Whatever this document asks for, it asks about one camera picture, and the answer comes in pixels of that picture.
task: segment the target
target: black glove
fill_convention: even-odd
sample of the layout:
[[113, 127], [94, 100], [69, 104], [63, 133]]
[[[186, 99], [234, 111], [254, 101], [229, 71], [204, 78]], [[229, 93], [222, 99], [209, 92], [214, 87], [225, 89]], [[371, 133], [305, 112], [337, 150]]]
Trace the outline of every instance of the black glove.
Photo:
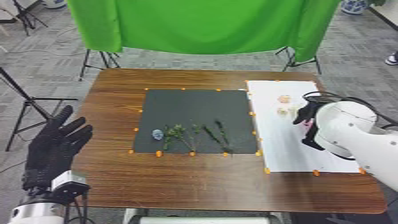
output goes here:
[[72, 157], [90, 140], [92, 126], [78, 130], [85, 123], [83, 117], [62, 126], [71, 114], [72, 107], [65, 106], [28, 145], [23, 190], [51, 187], [51, 180], [71, 169]]

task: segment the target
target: wall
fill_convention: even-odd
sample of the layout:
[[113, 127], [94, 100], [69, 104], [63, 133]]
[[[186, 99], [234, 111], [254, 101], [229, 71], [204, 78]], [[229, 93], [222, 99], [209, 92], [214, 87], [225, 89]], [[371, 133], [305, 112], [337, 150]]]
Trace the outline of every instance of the wall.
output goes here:
[[[23, 7], [28, 7], [35, 3], [35, 1], [37, 0], [17, 0]], [[14, 15], [17, 14], [12, 0], [0, 0], [0, 6], [10, 11]], [[0, 20], [8, 19], [12, 19], [8, 14], [0, 10]]]
[[374, 10], [398, 26], [398, 0], [387, 0], [385, 5], [376, 6]]

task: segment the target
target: small plant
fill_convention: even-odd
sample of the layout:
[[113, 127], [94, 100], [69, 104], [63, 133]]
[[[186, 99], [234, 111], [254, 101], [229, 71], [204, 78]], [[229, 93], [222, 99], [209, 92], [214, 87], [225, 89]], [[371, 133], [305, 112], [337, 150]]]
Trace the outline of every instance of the small plant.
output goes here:
[[[191, 125], [191, 131], [193, 134], [198, 135], [200, 134], [200, 127], [198, 125]], [[184, 133], [188, 135], [188, 139], [190, 139], [190, 143], [184, 140]], [[198, 146], [198, 142], [195, 142], [195, 137], [190, 135], [186, 129], [182, 128], [181, 124], [175, 124], [172, 128], [168, 128], [168, 126], [165, 126], [165, 143], [163, 143], [163, 150], [168, 150], [168, 146], [170, 146], [170, 142], [172, 142], [172, 138], [182, 142], [182, 144], [186, 145], [190, 151], [197, 150], [197, 146]]]
[[222, 136], [223, 142], [216, 138], [214, 133], [206, 125], [202, 125], [202, 130], [204, 130], [211, 140], [218, 143], [222, 151], [227, 152], [229, 154], [232, 154], [232, 149], [229, 148], [229, 141], [227, 141], [227, 135], [225, 135], [222, 122], [218, 120], [214, 120], [214, 124], [216, 124], [218, 130], [220, 130], [220, 136]]

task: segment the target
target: metal stand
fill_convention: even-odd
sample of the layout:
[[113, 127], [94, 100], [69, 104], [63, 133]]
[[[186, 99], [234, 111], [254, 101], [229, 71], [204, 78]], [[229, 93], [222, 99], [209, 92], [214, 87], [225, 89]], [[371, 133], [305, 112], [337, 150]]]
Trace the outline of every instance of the metal stand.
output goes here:
[[287, 55], [287, 58], [289, 58], [289, 61], [287, 61], [286, 65], [284, 65], [284, 68], [282, 68], [282, 72], [287, 70], [287, 67], [293, 68], [293, 67], [298, 67], [298, 66], [305, 65], [307, 63], [314, 63], [314, 64], [316, 64], [316, 69], [317, 69], [317, 74], [321, 75], [319, 61], [317, 61], [317, 57], [316, 57], [316, 55], [314, 55], [312, 60], [309, 60], [309, 61], [303, 62], [303, 63], [296, 63], [296, 62], [294, 62], [294, 53], [293, 53], [293, 55], [289, 55], [287, 47], [284, 47], [284, 48], [277, 51], [275, 55], [278, 55], [282, 51], [286, 51], [286, 55]]
[[46, 23], [39, 20], [39, 18], [33, 16], [33, 14], [26, 11], [26, 9], [21, 7], [21, 4], [15, 0], [12, 0], [14, 2], [14, 6], [15, 6], [15, 10], [17, 10], [17, 17], [21, 20], [21, 24], [23, 24], [23, 29], [24, 29], [24, 33], [28, 36], [28, 29], [35, 29], [35, 21], [42, 24], [44, 27], [47, 27]]
[[[12, 130], [12, 133], [10, 133], [10, 137], [8, 137], [8, 143], [7, 143], [7, 147], [5, 147], [5, 152], [8, 152], [8, 149], [10, 149], [10, 145], [12, 145], [12, 141], [14, 141], [14, 137], [15, 135], [24, 132], [26, 130], [30, 130], [31, 128], [35, 128], [37, 126], [40, 126], [46, 121], [39, 122], [37, 124], [26, 126], [24, 128], [19, 128], [21, 126], [21, 120], [23, 120], [23, 117], [26, 115], [26, 109], [28, 107], [31, 107], [31, 109], [35, 109], [35, 111], [39, 112], [42, 118], [47, 120], [55, 113], [56, 113], [56, 110], [58, 110], [58, 107], [60, 107], [60, 104], [65, 100], [78, 100], [74, 98], [46, 98], [46, 97], [40, 97], [40, 98], [35, 98], [35, 97], [30, 97], [26, 92], [23, 91], [14, 79], [10, 78], [7, 72], [3, 71], [1, 67], [0, 67], [0, 74], [3, 76], [3, 79], [1, 81], [5, 82], [5, 84], [8, 85], [8, 87], [12, 88], [12, 90], [15, 91], [15, 93], [21, 95], [21, 97], [24, 98], [24, 102], [23, 102], [23, 107], [21, 107], [21, 112], [19, 112], [19, 116], [17, 116], [17, 120], [15, 120], [15, 126], [14, 126], [14, 130]], [[47, 111], [44, 110], [44, 108], [39, 106], [37, 102], [39, 100], [55, 100], [58, 101], [56, 103], [56, 107], [55, 107], [55, 110], [51, 113], [47, 113]]]
[[106, 68], [110, 68], [110, 64], [111, 64], [111, 63], [113, 63], [113, 65], [115, 65], [115, 68], [120, 68], [120, 66], [118, 66], [118, 64], [117, 64], [117, 61], [115, 61], [115, 59], [113, 59], [113, 56], [111, 56], [111, 55], [115, 55], [115, 57], [118, 58], [118, 55], [117, 55], [115, 53], [108, 53], [108, 52], [103, 52], [103, 51], [99, 51], [97, 53], [99, 53], [99, 55], [101, 55], [104, 68], [99, 68], [99, 67], [95, 67], [95, 66], [92, 66], [92, 65], [87, 64], [87, 62], [88, 62], [88, 57], [90, 57], [90, 49], [87, 49], [85, 56], [83, 56], [83, 67], [81, 67], [81, 71], [79, 71], [79, 76], [78, 76], [79, 78], [78, 78], [78, 81], [81, 81], [81, 79], [83, 79], [85, 68], [95, 68], [95, 69], [99, 69], [99, 70], [104, 70]]

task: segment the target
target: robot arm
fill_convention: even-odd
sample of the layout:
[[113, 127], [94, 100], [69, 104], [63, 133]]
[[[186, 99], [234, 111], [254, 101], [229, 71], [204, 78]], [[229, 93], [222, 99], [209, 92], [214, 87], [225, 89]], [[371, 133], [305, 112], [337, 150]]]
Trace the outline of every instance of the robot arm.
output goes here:
[[72, 108], [65, 106], [28, 145], [23, 173], [26, 196], [12, 210], [8, 224], [62, 224], [74, 198], [83, 195], [87, 201], [85, 178], [69, 169], [74, 155], [90, 140], [92, 126], [81, 127], [83, 118], [63, 125], [71, 114]]
[[339, 101], [321, 106], [316, 116], [314, 142], [337, 156], [357, 163], [398, 191], [398, 132], [374, 126], [374, 111], [360, 103]]

